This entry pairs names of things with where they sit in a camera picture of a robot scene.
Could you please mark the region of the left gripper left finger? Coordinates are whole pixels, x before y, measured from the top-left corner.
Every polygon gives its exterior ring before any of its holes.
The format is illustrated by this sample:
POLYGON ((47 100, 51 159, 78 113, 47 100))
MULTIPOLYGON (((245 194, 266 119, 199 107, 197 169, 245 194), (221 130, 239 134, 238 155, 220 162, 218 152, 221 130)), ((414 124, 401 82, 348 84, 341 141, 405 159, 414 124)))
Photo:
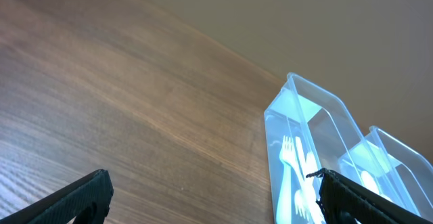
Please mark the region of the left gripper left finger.
POLYGON ((103 223, 113 195, 109 172, 98 169, 3 218, 1 224, 103 223))

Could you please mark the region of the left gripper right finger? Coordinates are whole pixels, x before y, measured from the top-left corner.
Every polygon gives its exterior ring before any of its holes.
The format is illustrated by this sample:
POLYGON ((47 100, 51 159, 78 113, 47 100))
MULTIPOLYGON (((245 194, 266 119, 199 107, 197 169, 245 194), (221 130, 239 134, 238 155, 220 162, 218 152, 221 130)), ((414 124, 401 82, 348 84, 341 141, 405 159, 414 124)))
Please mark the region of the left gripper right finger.
POLYGON ((316 203, 327 224, 432 224, 333 170, 306 177, 322 179, 316 203))

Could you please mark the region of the white spoon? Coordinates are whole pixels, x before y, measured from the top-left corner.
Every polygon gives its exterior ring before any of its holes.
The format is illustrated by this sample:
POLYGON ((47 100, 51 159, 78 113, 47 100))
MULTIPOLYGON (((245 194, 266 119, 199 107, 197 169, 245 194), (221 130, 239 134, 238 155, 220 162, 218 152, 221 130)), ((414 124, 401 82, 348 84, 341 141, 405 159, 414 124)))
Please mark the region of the white spoon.
POLYGON ((387 199, 388 201, 392 201, 388 196, 380 193, 378 185, 375 182, 375 179, 367 171, 361 172, 361 179, 368 190, 372 191, 377 195, 380 195, 381 197, 387 199))

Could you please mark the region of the white fork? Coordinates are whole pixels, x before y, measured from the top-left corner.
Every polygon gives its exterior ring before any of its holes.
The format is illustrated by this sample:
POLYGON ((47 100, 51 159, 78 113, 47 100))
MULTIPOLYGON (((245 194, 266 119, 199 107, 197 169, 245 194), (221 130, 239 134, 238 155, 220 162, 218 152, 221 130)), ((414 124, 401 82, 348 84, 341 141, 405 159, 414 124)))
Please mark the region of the white fork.
POLYGON ((301 190, 307 201, 310 219, 314 224, 321 224, 324 222, 324 217, 319 208, 317 201, 317 191, 314 188, 314 179, 312 177, 307 178, 306 176, 310 173, 318 171, 317 163, 315 160, 314 153, 308 151, 304 154, 301 138, 295 137, 296 149, 298 153, 298 163, 302 171, 299 182, 301 185, 301 190))

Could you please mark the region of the white fork slim handle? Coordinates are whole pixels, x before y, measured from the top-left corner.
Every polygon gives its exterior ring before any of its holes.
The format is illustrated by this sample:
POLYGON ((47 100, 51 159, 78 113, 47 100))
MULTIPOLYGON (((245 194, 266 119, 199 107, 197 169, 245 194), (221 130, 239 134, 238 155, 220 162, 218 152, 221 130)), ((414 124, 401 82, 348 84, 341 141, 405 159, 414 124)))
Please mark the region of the white fork slim handle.
POLYGON ((310 220, 308 204, 301 189, 298 189, 294 194, 294 206, 297 215, 307 221, 310 220))

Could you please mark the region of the white fork bluish handle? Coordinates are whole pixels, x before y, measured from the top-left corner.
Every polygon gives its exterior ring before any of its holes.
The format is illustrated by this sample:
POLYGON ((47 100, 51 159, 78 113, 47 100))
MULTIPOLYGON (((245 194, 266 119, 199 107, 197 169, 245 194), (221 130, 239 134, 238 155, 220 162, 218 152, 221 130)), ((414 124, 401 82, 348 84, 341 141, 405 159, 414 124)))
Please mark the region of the white fork bluish handle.
POLYGON ((283 164, 283 177, 275 218, 277 224, 290 224, 292 222, 292 170, 297 168, 296 152, 291 137, 283 137, 279 159, 283 164))

